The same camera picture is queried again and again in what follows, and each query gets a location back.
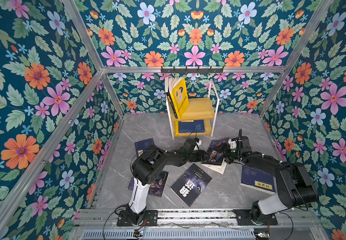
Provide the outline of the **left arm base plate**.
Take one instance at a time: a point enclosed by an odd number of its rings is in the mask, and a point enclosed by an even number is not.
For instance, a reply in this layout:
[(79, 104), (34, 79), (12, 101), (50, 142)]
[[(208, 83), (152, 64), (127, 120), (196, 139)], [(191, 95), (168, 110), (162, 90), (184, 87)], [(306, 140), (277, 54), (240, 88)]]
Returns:
[(157, 210), (144, 210), (139, 214), (133, 213), (131, 210), (121, 210), (117, 220), (118, 227), (141, 227), (157, 225)]

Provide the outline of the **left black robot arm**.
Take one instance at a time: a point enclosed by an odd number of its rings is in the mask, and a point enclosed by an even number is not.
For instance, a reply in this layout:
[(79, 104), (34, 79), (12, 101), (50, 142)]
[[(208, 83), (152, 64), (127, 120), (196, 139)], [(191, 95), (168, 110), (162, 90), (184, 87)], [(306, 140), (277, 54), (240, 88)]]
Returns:
[(164, 151), (151, 145), (137, 157), (131, 164), (134, 189), (126, 207), (127, 217), (132, 224), (139, 225), (144, 220), (150, 186), (165, 166), (181, 167), (187, 162), (195, 162), (198, 155), (204, 152), (200, 150), (201, 144), (198, 138), (186, 139), (181, 148), (173, 151)]

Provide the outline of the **black book white characters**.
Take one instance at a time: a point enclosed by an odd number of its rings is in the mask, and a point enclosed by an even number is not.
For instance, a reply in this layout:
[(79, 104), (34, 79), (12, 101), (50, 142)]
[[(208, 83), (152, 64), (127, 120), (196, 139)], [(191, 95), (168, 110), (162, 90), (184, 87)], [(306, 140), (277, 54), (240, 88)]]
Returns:
[(211, 176), (196, 164), (192, 164), (172, 184), (171, 189), (188, 207), (191, 207), (211, 180)]

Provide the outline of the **navy book yellow label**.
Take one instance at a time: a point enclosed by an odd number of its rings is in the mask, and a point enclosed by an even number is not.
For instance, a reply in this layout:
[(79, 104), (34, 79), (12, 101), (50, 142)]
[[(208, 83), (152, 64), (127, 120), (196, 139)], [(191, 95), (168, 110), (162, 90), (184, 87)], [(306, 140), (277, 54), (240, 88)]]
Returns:
[(179, 134), (204, 133), (205, 131), (206, 129), (204, 120), (178, 122)]

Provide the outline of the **yellow cartoon cover book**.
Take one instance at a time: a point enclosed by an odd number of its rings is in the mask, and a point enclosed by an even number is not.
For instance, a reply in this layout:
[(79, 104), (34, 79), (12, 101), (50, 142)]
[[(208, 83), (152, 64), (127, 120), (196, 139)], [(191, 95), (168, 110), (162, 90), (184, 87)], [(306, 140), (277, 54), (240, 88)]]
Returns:
[(170, 84), (170, 92), (175, 103), (177, 114), (179, 115), (178, 120), (180, 120), (189, 106), (189, 97), (185, 78), (174, 78), (173, 82)]

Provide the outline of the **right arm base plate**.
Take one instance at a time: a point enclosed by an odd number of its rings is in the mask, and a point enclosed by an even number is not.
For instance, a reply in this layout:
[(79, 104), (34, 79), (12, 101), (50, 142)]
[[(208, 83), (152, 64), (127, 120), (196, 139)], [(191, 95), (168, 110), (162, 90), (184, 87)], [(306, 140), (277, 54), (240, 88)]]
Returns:
[(263, 215), (260, 211), (251, 212), (251, 210), (233, 210), (236, 214), (239, 226), (277, 226), (278, 221), (275, 214)]

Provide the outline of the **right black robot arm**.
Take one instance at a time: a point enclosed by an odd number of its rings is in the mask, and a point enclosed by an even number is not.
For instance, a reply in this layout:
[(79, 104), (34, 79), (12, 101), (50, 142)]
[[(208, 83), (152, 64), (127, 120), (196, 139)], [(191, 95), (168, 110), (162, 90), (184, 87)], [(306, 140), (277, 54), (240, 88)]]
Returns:
[(252, 220), (258, 221), (271, 214), (318, 201), (318, 191), (304, 164), (283, 162), (272, 156), (254, 152), (246, 136), (231, 139), (217, 149), (221, 150), (230, 164), (242, 164), (275, 178), (276, 193), (253, 203)]

